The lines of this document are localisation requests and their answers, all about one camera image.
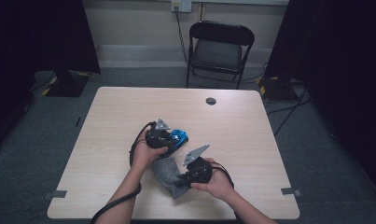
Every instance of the white wall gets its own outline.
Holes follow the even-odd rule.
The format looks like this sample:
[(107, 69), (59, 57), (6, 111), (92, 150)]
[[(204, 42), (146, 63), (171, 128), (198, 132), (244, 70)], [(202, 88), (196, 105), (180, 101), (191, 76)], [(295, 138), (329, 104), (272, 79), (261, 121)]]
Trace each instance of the white wall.
[[(178, 25), (169, 1), (84, 1), (96, 45), (164, 46), (180, 48)], [(223, 21), (250, 28), (253, 51), (270, 56), (286, 6), (192, 3), (191, 13), (179, 13), (185, 46), (188, 29), (196, 21)]]

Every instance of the gray carpet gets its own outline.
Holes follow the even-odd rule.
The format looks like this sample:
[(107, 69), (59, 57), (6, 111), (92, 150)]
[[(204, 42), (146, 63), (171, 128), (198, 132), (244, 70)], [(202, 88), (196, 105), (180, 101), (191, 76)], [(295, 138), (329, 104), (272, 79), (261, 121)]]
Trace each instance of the gray carpet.
[[(262, 72), (261, 68), (247, 68), (245, 82), (251, 82), (250, 77)], [(34, 91), (28, 112), (0, 145), (0, 224), (88, 223), (88, 220), (49, 219), (49, 201), (43, 196), (57, 188), (96, 90), (102, 86), (184, 88), (185, 73), (185, 68), (177, 67), (105, 68), (101, 75), (90, 78), (80, 98), (43, 97), (40, 93), (45, 86)], [(49, 76), (51, 72), (36, 74), (36, 85)], [(235, 86), (202, 78), (193, 81), (207, 88)], [(241, 89), (258, 87), (247, 83)], [(295, 89), (301, 94), (303, 86), (296, 85)], [(264, 105), (270, 112), (293, 104), (265, 101)], [(288, 112), (269, 115), (274, 130)], [(299, 106), (276, 135), (291, 185), (303, 193), (297, 198), (300, 217), (277, 221), (376, 224), (376, 188), (355, 159), (333, 140), (328, 127), (326, 119), (308, 103)]]

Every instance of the gray object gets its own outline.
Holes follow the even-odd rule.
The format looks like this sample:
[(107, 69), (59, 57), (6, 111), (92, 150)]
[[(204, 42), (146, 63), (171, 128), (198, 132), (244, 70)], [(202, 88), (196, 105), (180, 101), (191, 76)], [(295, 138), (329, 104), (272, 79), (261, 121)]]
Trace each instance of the gray object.
[(189, 188), (186, 186), (174, 186), (174, 182), (179, 180), (178, 176), (181, 175), (174, 158), (169, 157), (154, 162), (152, 164), (152, 170), (159, 182), (170, 191), (174, 199), (188, 192)]
[(185, 157), (184, 159), (184, 162), (183, 162), (183, 165), (189, 165), (191, 164), (192, 162), (194, 162), (195, 160), (197, 160), (197, 158), (200, 157), (200, 155), (209, 147), (210, 145), (205, 145), (205, 146), (202, 146), (202, 147), (199, 147), (197, 149), (194, 149), (190, 152), (187, 153), (187, 156)]
[(170, 126), (164, 122), (163, 119), (159, 119), (158, 122), (156, 123), (156, 130), (161, 131), (161, 130), (169, 130)]

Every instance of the hand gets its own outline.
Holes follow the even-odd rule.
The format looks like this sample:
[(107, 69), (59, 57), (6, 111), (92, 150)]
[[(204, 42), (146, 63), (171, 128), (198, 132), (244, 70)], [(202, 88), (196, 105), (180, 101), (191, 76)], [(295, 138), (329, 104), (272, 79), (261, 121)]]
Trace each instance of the hand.
[[(215, 162), (212, 158), (205, 158), (209, 162)], [(222, 171), (213, 170), (213, 176), (207, 184), (192, 183), (190, 185), (193, 189), (203, 190), (210, 193), (213, 197), (226, 201), (226, 197), (230, 196), (234, 192), (234, 188), (231, 186), (228, 178)]]
[(132, 167), (146, 169), (160, 154), (168, 150), (168, 147), (149, 147), (145, 140), (146, 132), (147, 131), (143, 132), (138, 138), (138, 143), (135, 146), (134, 156), (132, 159)]

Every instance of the black folding chair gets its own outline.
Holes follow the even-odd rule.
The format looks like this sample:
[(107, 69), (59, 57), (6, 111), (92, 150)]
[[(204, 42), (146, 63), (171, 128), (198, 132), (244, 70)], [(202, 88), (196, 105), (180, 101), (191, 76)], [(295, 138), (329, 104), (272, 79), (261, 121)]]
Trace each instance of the black folding chair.
[(242, 25), (217, 21), (199, 21), (189, 30), (188, 73), (186, 88), (189, 86), (190, 70), (207, 70), (238, 77), (236, 90), (240, 88), (249, 50), (255, 36)]

